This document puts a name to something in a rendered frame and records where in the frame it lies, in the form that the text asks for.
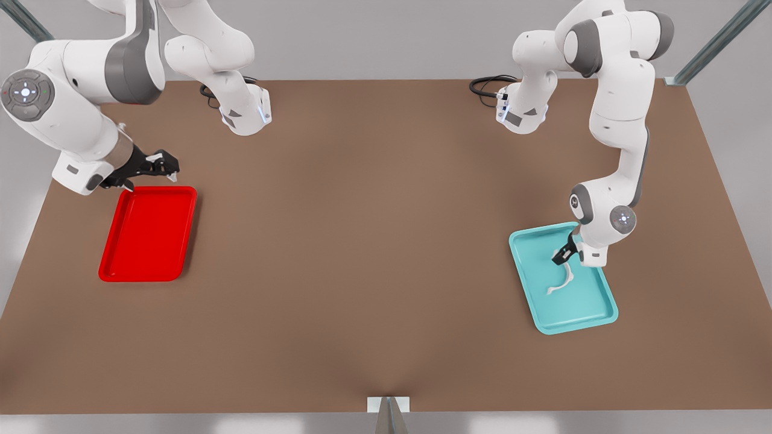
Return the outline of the white drainage pipe clamp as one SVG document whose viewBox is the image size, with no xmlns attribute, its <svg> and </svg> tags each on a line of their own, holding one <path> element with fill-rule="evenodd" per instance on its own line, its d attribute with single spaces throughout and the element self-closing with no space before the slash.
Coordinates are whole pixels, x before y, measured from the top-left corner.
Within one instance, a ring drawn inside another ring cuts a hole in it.
<svg viewBox="0 0 772 434">
<path fill-rule="evenodd" d="M 565 272 L 565 280 L 559 286 L 551 286 L 550 288 L 548 288 L 548 291 L 546 292 L 546 294 L 548 295 L 554 293 L 555 291 L 559 291 L 559 289 L 565 288 L 574 279 L 574 274 L 572 272 L 571 264 L 570 264 L 571 252 L 569 251 L 567 253 L 559 253 L 558 250 L 555 250 L 554 255 L 563 256 L 562 267 L 563 267 L 563 272 Z"/>
</svg>

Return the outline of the teal rectangular tray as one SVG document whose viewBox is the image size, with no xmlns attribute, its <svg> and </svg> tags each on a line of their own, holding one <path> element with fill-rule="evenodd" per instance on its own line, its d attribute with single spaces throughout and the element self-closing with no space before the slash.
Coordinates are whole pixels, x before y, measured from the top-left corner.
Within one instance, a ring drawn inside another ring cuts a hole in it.
<svg viewBox="0 0 772 434">
<path fill-rule="evenodd" d="M 509 245 L 533 322 L 544 335 L 604 326 L 618 319 L 601 268 L 582 266 L 578 255 L 556 265 L 552 256 L 565 244 L 576 222 L 511 233 Z"/>
</svg>

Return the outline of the red rectangular tray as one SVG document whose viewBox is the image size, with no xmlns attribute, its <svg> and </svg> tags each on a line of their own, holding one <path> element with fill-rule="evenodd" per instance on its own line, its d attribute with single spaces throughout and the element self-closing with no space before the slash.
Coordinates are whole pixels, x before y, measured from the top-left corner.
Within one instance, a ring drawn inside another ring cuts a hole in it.
<svg viewBox="0 0 772 434">
<path fill-rule="evenodd" d="M 197 191 L 139 186 L 121 193 L 98 275 L 104 282 L 171 282 L 182 273 Z"/>
</svg>

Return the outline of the silver frame post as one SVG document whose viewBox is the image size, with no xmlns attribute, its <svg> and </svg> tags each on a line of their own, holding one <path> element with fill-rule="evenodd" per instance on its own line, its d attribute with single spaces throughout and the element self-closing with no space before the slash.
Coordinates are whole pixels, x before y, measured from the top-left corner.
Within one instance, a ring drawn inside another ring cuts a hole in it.
<svg viewBox="0 0 772 434">
<path fill-rule="evenodd" d="M 19 0 L 0 0 L 0 9 L 35 42 L 55 39 Z"/>
<path fill-rule="evenodd" d="M 663 78 L 665 85 L 686 86 L 690 83 L 770 4 L 772 4 L 772 0 L 747 0 L 707 44 L 681 68 L 681 71 L 673 77 Z"/>
<path fill-rule="evenodd" d="M 367 412 L 378 413 L 375 434 L 409 434 L 403 420 L 410 412 L 409 397 L 367 397 Z"/>
</svg>

